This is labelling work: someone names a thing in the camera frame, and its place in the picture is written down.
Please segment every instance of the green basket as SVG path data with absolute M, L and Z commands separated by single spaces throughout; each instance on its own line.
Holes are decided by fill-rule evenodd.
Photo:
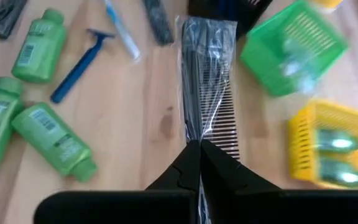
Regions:
M 267 91 L 282 96 L 297 91 L 293 77 L 283 74 L 286 56 L 284 40 L 296 40 L 312 55 L 314 81 L 330 68 L 347 49 L 347 42 L 308 3 L 297 1 L 271 19 L 252 29 L 241 60 Z

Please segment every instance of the toothbrush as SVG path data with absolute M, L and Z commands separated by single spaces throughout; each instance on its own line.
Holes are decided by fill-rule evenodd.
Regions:
M 121 19 L 118 17 L 118 14 L 114 10 L 110 0 L 104 0 L 104 3 L 106 4 L 107 15 L 110 17 L 111 22 L 116 26 L 117 32 L 121 36 L 128 53 L 130 53 L 133 59 L 138 59 L 140 57 L 140 50 L 136 46 L 134 39 L 131 37 Z

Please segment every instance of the barcode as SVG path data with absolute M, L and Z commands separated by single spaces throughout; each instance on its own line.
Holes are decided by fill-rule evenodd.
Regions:
M 33 53 L 34 49 L 35 49 L 35 44 L 26 44 L 23 47 L 18 64 L 19 65 L 30 64 L 30 60 L 32 58 L 32 53 Z
M 41 124 L 50 133 L 58 127 L 58 124 L 56 123 L 56 121 L 53 120 L 47 114 L 47 112 L 45 112 L 44 110 L 41 110 L 41 109 L 36 110 L 30 114 L 30 117 L 32 119 L 36 120 L 39 124 Z

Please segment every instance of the table surface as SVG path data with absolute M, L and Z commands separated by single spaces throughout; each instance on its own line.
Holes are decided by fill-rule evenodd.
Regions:
M 68 98 L 53 108 L 94 152 L 99 171 L 80 184 L 62 178 L 15 135 L 0 168 L 0 223 L 32 223 L 32 214 L 45 197 L 61 190 L 137 190 L 155 180 L 185 146 L 181 113 L 177 48 L 154 42 L 140 0 L 112 0 L 132 32 L 143 56 L 133 62 L 120 40 L 108 40 L 86 75 Z M 185 0 L 164 0 L 171 25 L 185 14 Z M 274 1 L 261 21 L 273 16 L 292 0 Z M 45 101 L 93 39 L 94 28 L 115 32 L 102 1 L 29 0 L 17 30 L 0 42 L 0 76 L 10 76 L 31 21 L 48 7 L 61 10 L 69 35 L 53 83 L 25 84 L 28 104 Z M 358 0 L 348 0 L 327 19 L 349 41 L 349 50 L 329 70 L 316 96 L 358 109 Z M 237 58 L 244 45 L 237 45 Z M 283 188 L 308 189 L 309 183 L 288 175 L 286 120 L 306 102 L 290 95 L 271 98 L 237 61 L 231 75 L 241 162 Z

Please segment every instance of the yellow basket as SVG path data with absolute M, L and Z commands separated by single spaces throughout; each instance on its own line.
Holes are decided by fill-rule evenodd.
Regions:
M 345 189 L 319 179 L 319 154 L 315 150 L 316 129 L 347 130 L 358 136 L 358 111 L 324 100 L 312 100 L 289 121 L 290 172 L 300 180 L 308 180 L 324 188 Z M 335 155 L 358 169 L 358 150 Z

